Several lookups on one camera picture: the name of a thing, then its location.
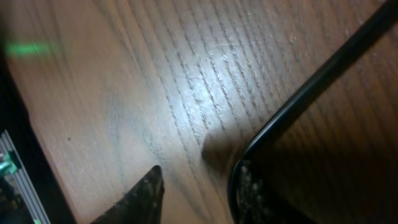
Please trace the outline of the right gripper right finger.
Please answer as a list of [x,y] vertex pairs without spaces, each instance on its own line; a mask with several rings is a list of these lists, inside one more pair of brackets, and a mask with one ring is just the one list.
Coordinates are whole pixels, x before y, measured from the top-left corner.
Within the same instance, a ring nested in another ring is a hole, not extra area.
[[314,221],[282,198],[244,161],[237,189],[239,224],[314,224]]

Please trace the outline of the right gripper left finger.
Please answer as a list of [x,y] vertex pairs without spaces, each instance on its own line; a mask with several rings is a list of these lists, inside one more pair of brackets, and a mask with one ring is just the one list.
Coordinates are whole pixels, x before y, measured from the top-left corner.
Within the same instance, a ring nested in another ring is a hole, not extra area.
[[118,202],[96,218],[96,224],[160,224],[164,180],[159,165],[152,167]]

